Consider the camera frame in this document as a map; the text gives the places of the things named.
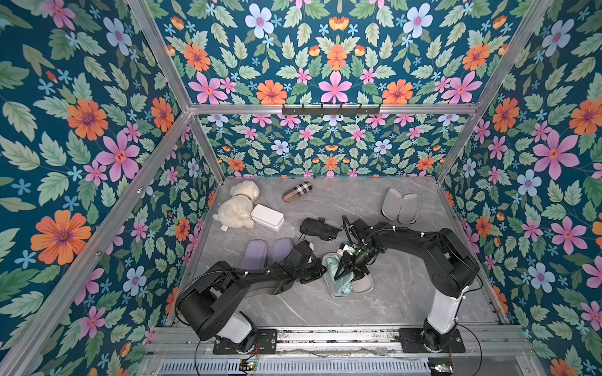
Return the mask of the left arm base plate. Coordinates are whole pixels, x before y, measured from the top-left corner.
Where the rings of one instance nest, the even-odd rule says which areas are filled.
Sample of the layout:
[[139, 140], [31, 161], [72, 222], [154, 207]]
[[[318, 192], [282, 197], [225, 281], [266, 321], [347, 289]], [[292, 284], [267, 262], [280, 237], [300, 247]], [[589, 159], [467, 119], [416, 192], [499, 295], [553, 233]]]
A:
[[230, 339], [217, 337], [214, 347], [214, 355], [252, 355], [276, 353], [278, 330], [273, 328], [252, 329], [251, 332], [240, 342], [235, 343]]

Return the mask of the mint green zippered case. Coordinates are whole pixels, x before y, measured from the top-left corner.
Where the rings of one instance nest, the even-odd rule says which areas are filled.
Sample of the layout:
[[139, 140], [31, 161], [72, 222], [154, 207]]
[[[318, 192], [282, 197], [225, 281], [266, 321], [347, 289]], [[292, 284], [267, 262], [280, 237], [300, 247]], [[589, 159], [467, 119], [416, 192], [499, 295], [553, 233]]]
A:
[[[327, 269], [327, 266], [326, 266], [326, 259], [327, 259], [327, 258], [329, 258], [329, 257], [338, 257], [338, 258], [340, 258], [340, 257], [339, 257], [339, 256], [338, 256], [336, 253], [327, 253], [326, 255], [324, 255], [324, 256], [322, 257], [322, 265], [323, 265], [323, 266], [324, 266], [326, 269]], [[325, 272], [325, 274], [324, 274], [323, 278], [325, 279], [325, 282], [326, 282], [326, 284], [327, 284], [327, 287], [328, 287], [328, 290], [329, 290], [329, 293], [330, 293], [330, 295], [331, 295], [332, 297], [334, 297], [334, 298], [342, 298], [342, 297], [335, 297], [335, 296], [334, 296], [334, 295], [331, 293], [330, 283], [329, 283], [329, 281], [327, 280], [327, 277], [328, 277], [328, 276], [329, 276], [329, 275], [328, 275], [328, 270], [327, 270], [327, 271]], [[370, 292], [371, 290], [373, 290], [373, 287], [374, 287], [374, 283], [373, 283], [373, 280], [372, 280], [372, 276], [371, 276], [371, 275], [368, 275], [367, 277], [363, 278], [362, 280], [354, 280], [354, 281], [351, 281], [351, 283], [352, 283], [352, 285], [353, 285], [353, 289], [354, 289], [354, 292], [353, 292], [351, 295], [360, 295], [360, 294], [365, 294], [365, 293], [368, 293], [368, 292]]]

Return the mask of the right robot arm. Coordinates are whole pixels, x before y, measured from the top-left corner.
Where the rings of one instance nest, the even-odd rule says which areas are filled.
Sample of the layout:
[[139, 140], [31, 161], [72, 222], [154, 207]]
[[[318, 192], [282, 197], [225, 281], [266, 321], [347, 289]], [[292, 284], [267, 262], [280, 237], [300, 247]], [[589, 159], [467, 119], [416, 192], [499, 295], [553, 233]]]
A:
[[436, 293], [424, 327], [424, 335], [443, 338], [456, 330], [462, 297], [478, 276], [478, 262], [471, 250], [450, 229], [418, 231], [388, 222], [370, 226], [343, 216], [343, 230], [354, 239], [351, 252], [340, 256], [334, 279], [351, 275], [361, 280], [370, 274], [369, 266], [387, 251], [399, 251], [423, 261]]

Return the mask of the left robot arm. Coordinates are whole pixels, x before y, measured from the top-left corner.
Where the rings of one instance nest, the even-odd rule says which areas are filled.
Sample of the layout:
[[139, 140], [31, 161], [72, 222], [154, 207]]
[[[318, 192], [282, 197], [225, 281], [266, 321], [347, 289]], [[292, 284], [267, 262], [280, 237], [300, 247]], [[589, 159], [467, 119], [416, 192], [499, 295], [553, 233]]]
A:
[[181, 290], [175, 312], [200, 340], [227, 339], [248, 349], [256, 341], [257, 329], [238, 309], [247, 297], [280, 295], [326, 272], [309, 241], [297, 243], [283, 260], [262, 269], [241, 269], [219, 261]]

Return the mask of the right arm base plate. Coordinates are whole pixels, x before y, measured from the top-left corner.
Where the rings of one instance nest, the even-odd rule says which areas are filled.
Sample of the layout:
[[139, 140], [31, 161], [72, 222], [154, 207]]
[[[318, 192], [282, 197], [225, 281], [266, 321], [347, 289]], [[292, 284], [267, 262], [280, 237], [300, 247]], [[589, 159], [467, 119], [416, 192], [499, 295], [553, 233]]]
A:
[[404, 353], [465, 353], [466, 347], [456, 327], [440, 334], [432, 328], [400, 328], [396, 340]]

